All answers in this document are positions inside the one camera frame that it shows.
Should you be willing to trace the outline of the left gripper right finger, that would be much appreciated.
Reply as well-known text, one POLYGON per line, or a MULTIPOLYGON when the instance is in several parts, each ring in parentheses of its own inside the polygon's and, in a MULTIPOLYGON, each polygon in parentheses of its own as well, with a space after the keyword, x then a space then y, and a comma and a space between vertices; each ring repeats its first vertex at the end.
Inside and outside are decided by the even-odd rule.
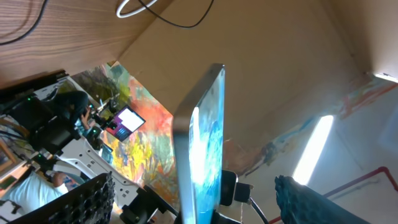
POLYGON ((369 224, 292 177, 276 177, 275 191, 284 224, 369 224))

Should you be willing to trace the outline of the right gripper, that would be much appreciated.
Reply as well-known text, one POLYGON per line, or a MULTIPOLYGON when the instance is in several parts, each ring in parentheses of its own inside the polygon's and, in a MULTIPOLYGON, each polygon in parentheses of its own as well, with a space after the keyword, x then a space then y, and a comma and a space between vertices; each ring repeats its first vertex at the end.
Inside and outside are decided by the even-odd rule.
MULTIPOLYGON (((234 201, 252 205, 251 190, 251 185, 238 182, 236 173, 222 170, 221 198, 218 200, 220 205, 228 207, 234 201)), ((214 211, 214 224, 241 224, 241 222, 214 211)))

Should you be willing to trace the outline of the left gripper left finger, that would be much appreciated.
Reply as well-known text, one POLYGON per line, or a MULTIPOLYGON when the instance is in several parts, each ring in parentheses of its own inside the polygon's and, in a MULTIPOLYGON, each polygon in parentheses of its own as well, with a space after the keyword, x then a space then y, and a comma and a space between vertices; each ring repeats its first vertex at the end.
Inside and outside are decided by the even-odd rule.
POLYGON ((102 173, 10 224, 108 224, 114 186, 111 174, 102 173))

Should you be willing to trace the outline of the smartphone with teal screen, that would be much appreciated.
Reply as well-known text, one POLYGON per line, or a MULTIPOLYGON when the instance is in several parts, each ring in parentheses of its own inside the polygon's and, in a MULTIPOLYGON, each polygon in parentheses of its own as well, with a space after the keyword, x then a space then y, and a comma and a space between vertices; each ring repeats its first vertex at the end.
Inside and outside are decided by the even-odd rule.
POLYGON ((225 68, 212 64, 172 122, 181 221, 211 223, 221 197, 225 68))

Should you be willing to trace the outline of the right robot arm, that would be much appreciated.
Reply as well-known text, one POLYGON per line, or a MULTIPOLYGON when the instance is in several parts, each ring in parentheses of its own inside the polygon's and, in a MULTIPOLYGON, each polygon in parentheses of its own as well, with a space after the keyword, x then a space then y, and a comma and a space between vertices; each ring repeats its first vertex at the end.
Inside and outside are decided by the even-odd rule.
MULTIPOLYGON (((84 138, 66 144, 53 143, 53 115, 36 97, 17 100, 7 110, 19 124, 31 124, 39 133, 32 142, 92 178, 111 174, 115 202, 122 208, 124 223, 145 223, 156 210, 165 212, 169 205, 151 188, 140 188, 114 170, 84 138)), ((177 223, 234 223, 216 211, 221 203, 221 168, 223 153, 224 92, 207 90, 189 93, 180 103, 172 122, 172 143, 176 159, 180 213, 177 223)))

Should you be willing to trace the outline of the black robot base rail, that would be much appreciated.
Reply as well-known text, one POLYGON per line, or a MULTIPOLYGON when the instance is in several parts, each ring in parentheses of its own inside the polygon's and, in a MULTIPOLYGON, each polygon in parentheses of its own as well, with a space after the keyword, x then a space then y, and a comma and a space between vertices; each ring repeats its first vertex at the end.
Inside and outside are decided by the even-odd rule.
POLYGON ((52 100, 60 86, 68 80, 69 74, 61 70, 1 90, 1 104, 8 103, 24 96, 36 95, 39 100, 52 100))

